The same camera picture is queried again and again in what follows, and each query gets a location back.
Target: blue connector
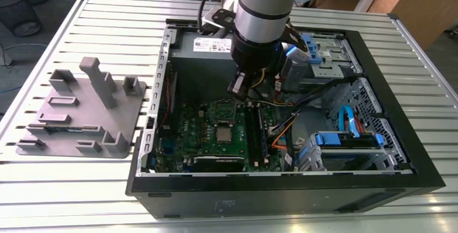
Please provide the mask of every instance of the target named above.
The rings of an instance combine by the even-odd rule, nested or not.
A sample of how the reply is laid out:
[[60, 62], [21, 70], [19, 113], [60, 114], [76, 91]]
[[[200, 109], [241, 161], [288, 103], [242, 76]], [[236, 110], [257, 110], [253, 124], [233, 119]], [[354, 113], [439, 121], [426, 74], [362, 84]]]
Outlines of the blue connector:
[[350, 132], [353, 133], [356, 138], [358, 138], [360, 137], [360, 132], [358, 132], [357, 123], [356, 123], [356, 116], [353, 114], [353, 109], [352, 109], [352, 107], [349, 105], [342, 105], [341, 109], [338, 111], [338, 130], [340, 131], [345, 131], [345, 118], [344, 118], [345, 113], [349, 116], [349, 129], [350, 129]]
[[309, 55], [296, 46], [293, 46], [286, 51], [286, 57], [289, 57], [292, 60], [297, 62], [305, 62], [309, 64], [321, 64], [324, 61], [322, 57], [318, 53], [318, 45], [316, 44], [312, 36], [306, 33], [301, 34], [304, 41], [306, 42], [308, 49], [309, 49]]
[[298, 158], [296, 159], [296, 162], [298, 162], [302, 158], [302, 156], [308, 153], [308, 146], [304, 146], [304, 149], [298, 155]]
[[385, 144], [385, 139], [384, 139], [384, 136], [381, 134], [376, 134], [376, 140], [377, 140], [378, 146], [382, 147]]
[[301, 36], [302, 36], [302, 39], [306, 42], [306, 45], [309, 47], [310, 58], [308, 60], [308, 63], [321, 64], [322, 57], [318, 54], [318, 45], [316, 44], [316, 42], [314, 42], [314, 40], [309, 34], [302, 33]]
[[341, 145], [341, 139], [337, 133], [321, 133], [326, 145]]
[[317, 145], [322, 145], [324, 144], [322, 136], [320, 134], [314, 135], [314, 139], [317, 140]]

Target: blue drive latch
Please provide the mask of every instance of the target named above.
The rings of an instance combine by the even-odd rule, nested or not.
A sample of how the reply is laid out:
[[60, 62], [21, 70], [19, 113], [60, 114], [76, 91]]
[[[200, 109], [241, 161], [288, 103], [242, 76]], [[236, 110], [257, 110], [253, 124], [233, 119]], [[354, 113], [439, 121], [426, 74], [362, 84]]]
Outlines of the blue drive latch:
[[324, 62], [324, 58], [320, 56], [316, 41], [306, 33], [301, 33], [301, 36], [306, 42], [309, 52], [305, 53], [298, 47], [293, 46], [286, 51], [286, 57], [298, 63], [321, 64]]

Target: blue cable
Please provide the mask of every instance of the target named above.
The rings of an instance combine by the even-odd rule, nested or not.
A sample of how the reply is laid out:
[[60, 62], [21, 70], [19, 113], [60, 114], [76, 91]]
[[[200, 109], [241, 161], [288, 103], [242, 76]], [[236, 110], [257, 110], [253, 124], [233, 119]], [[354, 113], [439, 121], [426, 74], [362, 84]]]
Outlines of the blue cable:
[[15, 91], [15, 90], [20, 89], [21, 87], [23, 87], [23, 86], [16, 87], [16, 88], [12, 88], [12, 89], [8, 89], [8, 90], [0, 90], [0, 93]]
[[353, 114], [353, 109], [349, 105], [341, 106], [341, 109], [338, 111], [338, 130], [345, 131], [345, 119], [344, 115], [345, 113], [349, 115], [349, 129], [350, 132], [354, 134], [356, 138], [360, 137], [360, 132], [357, 129], [357, 124], [356, 124], [356, 116]]

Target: metal table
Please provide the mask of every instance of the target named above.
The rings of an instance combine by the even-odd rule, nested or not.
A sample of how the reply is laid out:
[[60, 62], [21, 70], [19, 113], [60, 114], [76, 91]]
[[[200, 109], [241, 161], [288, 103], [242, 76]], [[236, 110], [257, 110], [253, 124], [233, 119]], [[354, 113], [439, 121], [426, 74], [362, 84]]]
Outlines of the metal table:
[[[458, 98], [402, 24], [384, 14], [294, 9], [297, 26], [358, 30], [447, 184], [364, 214], [155, 220], [125, 196], [125, 159], [19, 156], [55, 69], [83, 76], [97, 56], [113, 78], [152, 86], [167, 18], [194, 19], [183, 0], [77, 0], [0, 122], [0, 229], [47, 232], [455, 232], [458, 228]], [[144, 109], [151, 89], [147, 90]], [[139, 126], [145, 116], [139, 116]]]

